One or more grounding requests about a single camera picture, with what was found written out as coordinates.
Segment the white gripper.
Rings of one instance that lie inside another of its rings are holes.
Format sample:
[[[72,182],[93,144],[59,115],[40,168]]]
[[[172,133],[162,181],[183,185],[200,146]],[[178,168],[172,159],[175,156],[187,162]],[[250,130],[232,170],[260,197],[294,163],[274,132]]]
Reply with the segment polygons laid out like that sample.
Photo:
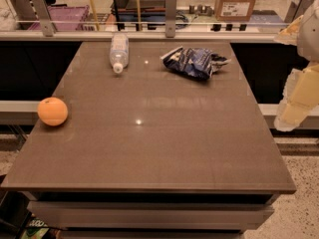
[[[274,41],[297,46],[298,55],[309,62],[319,62],[319,0],[286,28]],[[280,131],[299,127],[319,105],[319,64],[311,63],[302,71],[293,69],[283,90],[283,99],[277,109],[274,126]]]

